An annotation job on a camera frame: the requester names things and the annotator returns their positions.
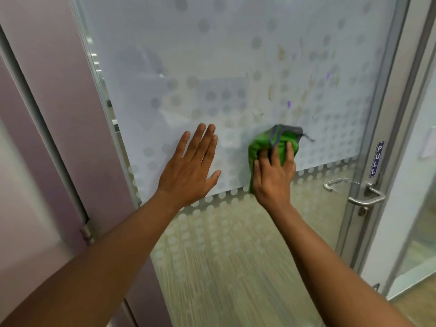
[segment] blue sticker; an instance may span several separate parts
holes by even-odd
[[[373,178],[377,174],[377,170],[379,168],[380,159],[382,158],[383,146],[385,141],[380,142],[377,145],[377,149],[374,155],[374,161],[372,162],[371,173],[369,174],[370,178]]]

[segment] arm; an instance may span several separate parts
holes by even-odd
[[[411,327],[389,302],[375,292],[308,226],[290,203],[295,175],[294,153],[286,146],[280,166],[277,148],[255,161],[253,190],[281,232],[302,280],[329,327]]]
[[[1,324],[18,326],[106,326],[135,275],[182,207],[203,198],[221,171],[206,179],[215,155],[215,126],[185,132],[165,167],[155,195],[138,211],[57,271]]]

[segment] metal door handle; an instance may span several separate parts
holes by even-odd
[[[371,192],[371,193],[377,195],[377,197],[375,197],[375,198],[371,198],[370,200],[366,200],[366,201],[361,201],[361,200],[357,200],[357,199],[355,199],[355,198],[351,198],[351,197],[350,197],[350,198],[348,198],[348,202],[350,202],[350,203],[352,203],[352,204],[355,204],[355,205],[358,205],[358,206],[360,206],[360,207],[370,207],[370,206],[372,206],[372,205],[374,205],[374,204],[377,204],[377,203],[383,202],[383,201],[386,199],[386,195],[383,194],[383,193],[381,193],[381,192],[379,192],[377,189],[374,189],[374,188],[372,187],[372,184],[371,184],[371,183],[368,184],[368,186],[366,187],[366,189],[367,189],[369,192]]]
[[[334,184],[336,184],[336,183],[340,183],[340,182],[348,182],[348,181],[350,181],[350,179],[348,179],[348,178],[339,178],[339,179],[331,180],[331,181],[325,183],[323,187],[324,187],[325,190],[327,190],[327,191],[329,191],[329,192],[333,192],[333,191],[337,191],[337,190],[333,189],[333,188],[331,187],[332,185],[334,185]]]

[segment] cleaning cloth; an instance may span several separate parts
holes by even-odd
[[[259,134],[254,141],[248,146],[248,163],[250,165],[251,180],[249,192],[253,192],[253,166],[254,160],[259,156],[260,150],[266,150],[279,148],[280,164],[283,165],[286,159],[286,142],[291,142],[294,150],[294,156],[297,154],[300,147],[300,139],[305,136],[311,142],[313,140],[309,138],[301,127],[287,126],[287,125],[275,125],[271,129]]]

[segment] wall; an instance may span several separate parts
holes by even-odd
[[[436,75],[428,76],[422,104],[365,262],[362,278],[383,290],[436,173],[436,157],[419,158],[429,128],[436,125]]]
[[[0,121],[0,321],[71,254]]]

